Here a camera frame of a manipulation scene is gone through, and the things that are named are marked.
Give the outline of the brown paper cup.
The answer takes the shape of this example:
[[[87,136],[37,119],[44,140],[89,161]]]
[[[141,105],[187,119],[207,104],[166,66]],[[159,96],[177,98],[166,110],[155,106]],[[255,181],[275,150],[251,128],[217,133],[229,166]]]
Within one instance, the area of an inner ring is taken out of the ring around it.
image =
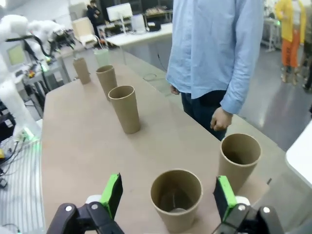
[[[220,144],[218,175],[226,176],[234,193],[248,180],[261,159],[258,141],[247,134],[231,134]]]
[[[189,230],[203,198],[202,183],[192,172],[173,169],[152,183],[150,196],[158,215],[171,233]]]
[[[138,132],[140,122],[134,87],[131,85],[118,86],[109,92],[109,98],[124,133]]]
[[[112,65],[102,66],[96,70],[96,75],[107,100],[110,101],[109,92],[117,87],[114,67]]]
[[[84,58],[76,58],[73,61],[73,66],[77,73],[80,82],[85,85],[91,82],[89,70]]]

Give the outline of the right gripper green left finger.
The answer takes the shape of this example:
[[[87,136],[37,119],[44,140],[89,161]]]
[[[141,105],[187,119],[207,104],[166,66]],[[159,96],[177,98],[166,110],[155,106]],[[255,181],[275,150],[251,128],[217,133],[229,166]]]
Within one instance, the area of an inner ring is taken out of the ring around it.
[[[76,207],[72,203],[61,204],[50,223],[46,234],[123,234],[115,222],[116,212],[122,197],[121,174],[112,174],[99,201]]]

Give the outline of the white table with metal frame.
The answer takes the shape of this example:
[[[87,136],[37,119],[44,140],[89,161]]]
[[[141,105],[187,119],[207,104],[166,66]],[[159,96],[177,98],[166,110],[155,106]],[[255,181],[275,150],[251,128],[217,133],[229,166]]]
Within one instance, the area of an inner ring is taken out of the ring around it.
[[[276,49],[281,49],[281,23],[279,20],[264,18],[261,44],[266,46],[266,52],[273,52]]]

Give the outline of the white cylinder appliance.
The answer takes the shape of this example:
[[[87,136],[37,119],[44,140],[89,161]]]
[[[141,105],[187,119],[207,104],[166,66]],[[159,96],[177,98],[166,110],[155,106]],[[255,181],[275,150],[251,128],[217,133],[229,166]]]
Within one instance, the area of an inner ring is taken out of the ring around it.
[[[131,17],[132,30],[136,33],[142,33],[145,30],[144,18],[142,14]]]

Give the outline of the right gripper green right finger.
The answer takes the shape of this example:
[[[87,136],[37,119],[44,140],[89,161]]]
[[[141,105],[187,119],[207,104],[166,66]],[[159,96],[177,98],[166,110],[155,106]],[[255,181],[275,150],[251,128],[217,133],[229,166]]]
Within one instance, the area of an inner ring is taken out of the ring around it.
[[[213,194],[221,219],[213,234],[285,234],[275,208],[237,202],[226,176],[216,178]]]

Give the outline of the person in blue shirt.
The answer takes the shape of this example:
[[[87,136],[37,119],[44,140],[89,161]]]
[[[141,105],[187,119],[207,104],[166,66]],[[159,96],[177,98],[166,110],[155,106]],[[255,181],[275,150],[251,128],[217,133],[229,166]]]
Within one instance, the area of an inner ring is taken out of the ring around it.
[[[235,52],[260,47],[263,0],[174,0],[172,47],[166,79],[180,91],[183,110],[211,129],[231,80]]]

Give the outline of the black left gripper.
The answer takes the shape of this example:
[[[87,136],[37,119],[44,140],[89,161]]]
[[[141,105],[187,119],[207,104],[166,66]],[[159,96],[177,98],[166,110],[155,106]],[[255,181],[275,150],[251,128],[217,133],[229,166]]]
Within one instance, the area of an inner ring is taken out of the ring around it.
[[[58,30],[52,33],[50,45],[53,45],[56,48],[62,48],[64,46],[73,48],[75,40],[66,31]]]

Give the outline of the person in black clothes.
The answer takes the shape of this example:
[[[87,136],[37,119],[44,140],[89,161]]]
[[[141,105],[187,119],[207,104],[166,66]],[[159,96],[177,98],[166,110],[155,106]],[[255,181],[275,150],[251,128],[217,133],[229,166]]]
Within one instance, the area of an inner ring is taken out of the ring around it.
[[[98,26],[97,19],[98,19],[100,12],[99,12],[98,8],[96,7],[96,0],[91,0],[90,4],[87,5],[87,13],[86,14],[87,14],[87,17],[90,20],[92,26],[93,26],[95,35],[97,37],[99,37],[98,30],[97,30],[97,26]]]

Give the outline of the white desk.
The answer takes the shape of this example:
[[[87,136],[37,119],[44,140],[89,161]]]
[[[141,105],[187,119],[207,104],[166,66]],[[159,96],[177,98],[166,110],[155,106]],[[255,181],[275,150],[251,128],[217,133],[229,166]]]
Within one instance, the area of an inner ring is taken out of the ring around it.
[[[149,43],[168,38],[172,35],[173,24],[166,23],[161,25],[161,29],[155,32],[146,32],[144,34],[123,33],[106,38],[106,41],[121,49],[123,62],[126,65],[125,48],[136,44]]]

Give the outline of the person's left hand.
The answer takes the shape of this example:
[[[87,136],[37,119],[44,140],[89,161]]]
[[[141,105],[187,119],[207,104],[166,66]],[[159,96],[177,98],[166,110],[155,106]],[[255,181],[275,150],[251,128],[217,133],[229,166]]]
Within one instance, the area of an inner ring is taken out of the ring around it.
[[[214,131],[226,130],[231,125],[232,118],[233,114],[224,111],[222,107],[218,107],[212,115],[211,129]]]

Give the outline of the white table with rounded corner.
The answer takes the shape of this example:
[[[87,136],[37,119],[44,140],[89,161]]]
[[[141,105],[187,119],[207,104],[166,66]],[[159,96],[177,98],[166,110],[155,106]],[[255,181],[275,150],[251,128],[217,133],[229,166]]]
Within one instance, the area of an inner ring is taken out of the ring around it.
[[[288,167],[312,189],[312,134],[303,132],[286,152]]]

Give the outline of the person's left forearm blue sleeve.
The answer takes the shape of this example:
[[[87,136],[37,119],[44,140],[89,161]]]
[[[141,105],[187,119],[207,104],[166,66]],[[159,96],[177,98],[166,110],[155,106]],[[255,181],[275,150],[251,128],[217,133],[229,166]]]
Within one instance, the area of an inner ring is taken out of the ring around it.
[[[237,114],[247,97],[250,80],[254,74],[260,47],[240,48],[235,52],[234,69],[226,94],[221,101],[222,109],[230,114]]]

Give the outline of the white paper cup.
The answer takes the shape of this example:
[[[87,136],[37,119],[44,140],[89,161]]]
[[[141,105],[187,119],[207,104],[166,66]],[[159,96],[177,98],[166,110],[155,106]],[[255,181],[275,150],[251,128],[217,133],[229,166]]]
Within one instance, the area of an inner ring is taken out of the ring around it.
[[[99,67],[107,66],[110,64],[109,62],[109,50],[104,49],[94,49],[94,55],[96,57],[97,63]]]

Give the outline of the white computer monitor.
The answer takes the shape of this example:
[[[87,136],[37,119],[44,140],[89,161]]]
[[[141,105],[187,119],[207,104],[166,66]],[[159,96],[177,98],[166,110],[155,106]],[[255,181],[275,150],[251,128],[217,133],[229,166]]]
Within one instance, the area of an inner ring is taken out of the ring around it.
[[[106,8],[108,13],[108,18],[110,21],[120,20],[122,25],[122,30],[126,34],[126,28],[124,23],[124,18],[131,18],[133,12],[130,3],[119,4]]]

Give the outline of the mannequin in yellow jacket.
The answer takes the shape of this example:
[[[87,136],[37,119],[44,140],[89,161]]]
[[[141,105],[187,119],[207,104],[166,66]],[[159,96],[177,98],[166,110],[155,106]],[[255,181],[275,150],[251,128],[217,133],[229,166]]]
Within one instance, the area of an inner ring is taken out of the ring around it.
[[[275,5],[277,19],[281,23],[282,81],[291,77],[297,84],[295,70],[298,66],[299,45],[304,43],[306,29],[306,10],[301,0],[278,0]]]

